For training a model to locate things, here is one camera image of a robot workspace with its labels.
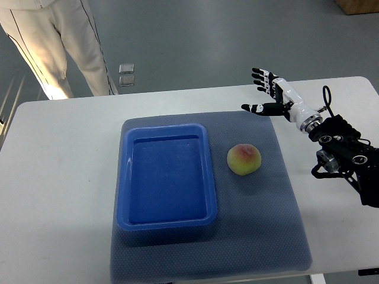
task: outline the black cable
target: black cable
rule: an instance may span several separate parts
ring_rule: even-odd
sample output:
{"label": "black cable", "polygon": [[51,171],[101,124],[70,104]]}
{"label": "black cable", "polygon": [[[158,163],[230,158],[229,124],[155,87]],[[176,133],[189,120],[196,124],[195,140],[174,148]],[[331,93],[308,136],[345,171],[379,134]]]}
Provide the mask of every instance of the black cable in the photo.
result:
{"label": "black cable", "polygon": [[[325,91],[327,91],[329,101],[326,99],[326,92]],[[331,94],[330,89],[329,89],[328,86],[324,86],[322,88],[322,95],[323,95],[323,98],[324,98],[326,109],[329,111],[330,116],[334,117],[334,113],[332,112],[332,109],[330,108],[330,105],[332,103],[332,94]]]}
{"label": "black cable", "polygon": [[369,139],[363,139],[363,138],[359,138],[358,140],[362,140],[362,141],[366,141],[368,144],[367,145],[371,145],[371,142],[369,141]]}

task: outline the robotic hand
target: robotic hand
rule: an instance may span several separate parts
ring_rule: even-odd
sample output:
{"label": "robotic hand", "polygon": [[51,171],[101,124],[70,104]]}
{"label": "robotic hand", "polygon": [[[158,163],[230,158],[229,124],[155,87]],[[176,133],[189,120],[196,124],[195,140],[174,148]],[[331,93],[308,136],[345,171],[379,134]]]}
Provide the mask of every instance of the robotic hand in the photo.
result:
{"label": "robotic hand", "polygon": [[[312,175],[318,179],[345,178],[359,193],[363,205],[379,208],[379,149],[371,146],[368,140],[361,139],[361,133],[340,115],[334,116],[330,108],[330,89],[327,86],[323,88],[326,105],[313,110],[283,78],[256,68],[253,68],[252,76],[258,90],[276,102],[245,104],[242,108],[258,115],[283,115],[289,122],[294,122],[301,132],[309,134],[311,141],[318,141],[322,147],[316,153],[317,165],[312,169]],[[326,109],[331,117],[323,122],[320,112]],[[320,173],[321,167],[326,172]]]}

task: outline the blue-gray mat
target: blue-gray mat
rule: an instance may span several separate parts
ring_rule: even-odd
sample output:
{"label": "blue-gray mat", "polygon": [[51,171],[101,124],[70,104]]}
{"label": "blue-gray mat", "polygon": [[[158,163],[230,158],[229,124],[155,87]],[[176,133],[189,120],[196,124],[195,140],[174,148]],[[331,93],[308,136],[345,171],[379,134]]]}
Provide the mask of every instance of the blue-gray mat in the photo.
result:
{"label": "blue-gray mat", "polygon": [[[203,228],[127,233],[114,218],[112,281],[159,283],[307,270],[312,259],[303,222],[268,117],[236,111],[127,120],[120,153],[129,129],[186,123],[200,123],[208,132],[216,219]],[[262,155],[262,166],[243,177],[226,163],[229,149],[240,143],[253,144]]]}

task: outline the white pants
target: white pants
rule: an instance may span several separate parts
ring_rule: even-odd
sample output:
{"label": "white pants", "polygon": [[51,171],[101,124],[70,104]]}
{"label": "white pants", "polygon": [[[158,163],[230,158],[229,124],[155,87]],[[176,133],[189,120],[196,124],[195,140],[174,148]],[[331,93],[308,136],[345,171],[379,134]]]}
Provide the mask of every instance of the white pants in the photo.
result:
{"label": "white pants", "polygon": [[38,10],[0,8],[0,23],[49,99],[73,98],[65,49],[94,96],[117,94],[87,0],[57,0]]}

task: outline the blue plastic tray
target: blue plastic tray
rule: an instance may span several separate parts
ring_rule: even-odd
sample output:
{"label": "blue plastic tray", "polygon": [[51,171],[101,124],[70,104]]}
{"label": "blue plastic tray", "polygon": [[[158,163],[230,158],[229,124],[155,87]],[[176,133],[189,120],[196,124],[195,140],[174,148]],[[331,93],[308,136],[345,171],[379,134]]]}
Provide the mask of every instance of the blue plastic tray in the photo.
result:
{"label": "blue plastic tray", "polygon": [[207,130],[134,128],[123,141],[117,223],[139,231],[207,225],[217,214]]}

